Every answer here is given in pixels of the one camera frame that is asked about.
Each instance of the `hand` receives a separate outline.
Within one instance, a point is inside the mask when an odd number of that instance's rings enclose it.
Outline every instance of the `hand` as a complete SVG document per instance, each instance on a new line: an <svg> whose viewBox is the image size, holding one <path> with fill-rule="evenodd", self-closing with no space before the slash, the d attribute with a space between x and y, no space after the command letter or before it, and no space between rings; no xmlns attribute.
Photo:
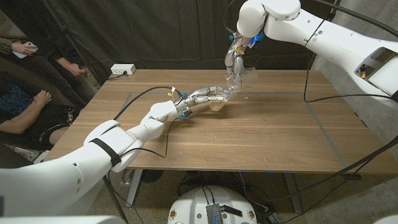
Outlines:
<svg viewBox="0 0 398 224"><path fill-rule="evenodd" d="M86 73L86 70L80 69L79 65L75 63L70 64L66 69L76 77Z"/></svg>
<svg viewBox="0 0 398 224"><path fill-rule="evenodd" d="M22 42L13 42L11 44L11 49L13 51L29 56L33 56L33 54L36 53L34 50L32 50L34 48L37 47L35 45L23 45Z"/></svg>
<svg viewBox="0 0 398 224"><path fill-rule="evenodd" d="M51 102L51 94L42 90L39 94L33 97L33 99L38 105L45 106L47 103Z"/></svg>

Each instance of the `table surface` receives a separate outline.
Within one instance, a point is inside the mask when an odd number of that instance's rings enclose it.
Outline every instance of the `table surface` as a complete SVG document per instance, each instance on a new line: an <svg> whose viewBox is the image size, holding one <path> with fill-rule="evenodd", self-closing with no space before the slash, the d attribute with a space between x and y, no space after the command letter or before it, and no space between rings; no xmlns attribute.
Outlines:
<svg viewBox="0 0 398 224"><path fill-rule="evenodd" d="M50 151L56 159L82 146L97 125L112 119L142 91L160 85L190 93L204 86L225 85L224 70L137 70L107 81ZM189 119L178 119L169 133L167 157L142 151L129 167L137 169L225 170L258 172L336 172L382 144L342 98L306 103L306 71L259 70L259 81L244 89L219 112L207 104L192 107ZM310 71L307 99L338 95L326 78ZM120 117L122 128L138 125L154 103L171 100L167 90L153 90ZM144 147L165 154L171 121ZM384 152L362 174L396 174L398 162Z"/></svg>

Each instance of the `power strip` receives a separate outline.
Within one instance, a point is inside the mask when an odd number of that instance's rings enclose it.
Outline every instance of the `power strip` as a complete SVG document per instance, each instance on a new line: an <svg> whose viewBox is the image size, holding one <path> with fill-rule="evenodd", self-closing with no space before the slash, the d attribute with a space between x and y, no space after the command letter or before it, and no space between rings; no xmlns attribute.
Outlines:
<svg viewBox="0 0 398 224"><path fill-rule="evenodd" d="M136 66L134 64L114 64L111 70L113 75L122 75L123 72L132 75L136 71Z"/></svg>

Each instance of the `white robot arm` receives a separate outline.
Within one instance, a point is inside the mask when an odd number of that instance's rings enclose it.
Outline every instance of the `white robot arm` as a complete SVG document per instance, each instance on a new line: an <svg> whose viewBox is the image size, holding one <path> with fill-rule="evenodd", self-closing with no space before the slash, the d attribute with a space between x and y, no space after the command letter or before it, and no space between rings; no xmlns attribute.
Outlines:
<svg viewBox="0 0 398 224"><path fill-rule="evenodd" d="M225 58L229 75L241 85L242 55L255 43L264 26L271 39L300 44L346 71L367 94L391 96L398 101L398 43L363 36L323 20L300 8L299 0L248 0L239 12L238 31ZM398 104L377 98L385 105Z"/></svg>
<svg viewBox="0 0 398 224"><path fill-rule="evenodd" d="M120 155L159 137L168 118L176 118L178 114L188 118L192 113L190 106L224 100L213 96L217 88L197 89L175 103L156 103L140 125L127 131L115 120L106 121L87 136L81 148L59 159L18 169L0 169L3 215L58 214L86 194L110 169L115 172L125 169L141 150L122 158Z"/></svg>

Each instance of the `black backdrop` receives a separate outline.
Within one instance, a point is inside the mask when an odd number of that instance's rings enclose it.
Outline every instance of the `black backdrop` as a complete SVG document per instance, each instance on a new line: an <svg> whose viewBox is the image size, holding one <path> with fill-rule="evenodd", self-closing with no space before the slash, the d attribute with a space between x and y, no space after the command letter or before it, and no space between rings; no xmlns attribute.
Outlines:
<svg viewBox="0 0 398 224"><path fill-rule="evenodd" d="M135 63L137 68L225 69L224 56L231 43L223 26L227 0L46 1L101 82L114 63ZM233 29L243 2L236 0L229 10L228 26ZM312 0L301 2L302 9L324 19L329 16L329 7ZM65 44L41 0L3 1L0 6L12 20L20 20L17 25L24 26L21 29L29 37L38 33L33 27L42 24L51 39L57 37ZM15 8L19 15L12 14ZM266 37L246 50L244 64L257 69L305 69L307 50Z"/></svg>

